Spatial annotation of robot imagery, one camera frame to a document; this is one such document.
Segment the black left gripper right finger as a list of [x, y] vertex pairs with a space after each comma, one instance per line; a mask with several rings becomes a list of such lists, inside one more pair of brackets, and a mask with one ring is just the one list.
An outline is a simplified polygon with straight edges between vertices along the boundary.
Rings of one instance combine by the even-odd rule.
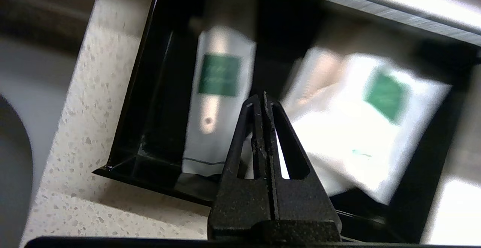
[[280, 102], [263, 94], [270, 219], [275, 242], [340, 242], [342, 223]]

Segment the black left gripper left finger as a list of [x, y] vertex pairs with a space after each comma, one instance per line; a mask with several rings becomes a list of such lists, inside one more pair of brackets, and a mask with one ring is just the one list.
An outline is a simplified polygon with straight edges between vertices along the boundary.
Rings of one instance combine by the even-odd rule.
[[[238, 176], [238, 172], [249, 127], [253, 129], [254, 177], [244, 179]], [[244, 102], [239, 113], [218, 194], [208, 217], [209, 240], [245, 238], [255, 224], [271, 218], [266, 156], [261, 103], [259, 96], [254, 95]]]

